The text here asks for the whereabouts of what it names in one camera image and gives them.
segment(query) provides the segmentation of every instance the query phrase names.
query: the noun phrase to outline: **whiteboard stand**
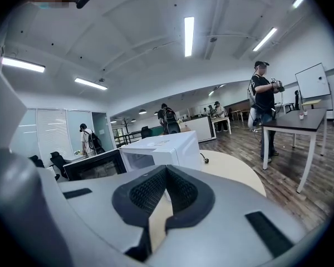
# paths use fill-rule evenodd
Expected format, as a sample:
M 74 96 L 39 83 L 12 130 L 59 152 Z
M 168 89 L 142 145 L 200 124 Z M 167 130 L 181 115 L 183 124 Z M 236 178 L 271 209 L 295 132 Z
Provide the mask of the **whiteboard stand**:
M 310 68 L 307 68 L 295 74 L 299 87 L 299 96 L 303 108 L 303 98 L 314 98 L 330 95 L 333 111 L 333 126 L 334 126 L 334 105 L 333 96 L 330 90 L 330 85 L 325 74 L 323 64 L 318 63 Z

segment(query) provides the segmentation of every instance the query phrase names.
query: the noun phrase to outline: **wooden floor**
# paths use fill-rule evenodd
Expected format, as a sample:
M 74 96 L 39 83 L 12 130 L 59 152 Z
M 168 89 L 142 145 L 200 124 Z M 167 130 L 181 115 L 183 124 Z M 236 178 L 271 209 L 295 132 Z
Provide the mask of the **wooden floor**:
M 306 165 L 309 136 L 297 135 L 292 148 L 292 135 L 276 132 L 274 145 L 279 156 L 273 156 L 267 170 L 262 169 L 260 132 L 251 132 L 247 123 L 232 121 L 232 134 L 217 133 L 217 139 L 199 145 L 200 149 L 230 154 L 249 165 L 264 185 L 267 198 L 278 203 L 312 230 L 334 212 L 334 127 L 328 122 L 326 153 L 320 155 L 323 126 L 317 134 L 316 149 L 310 173 L 300 194 L 296 189 Z

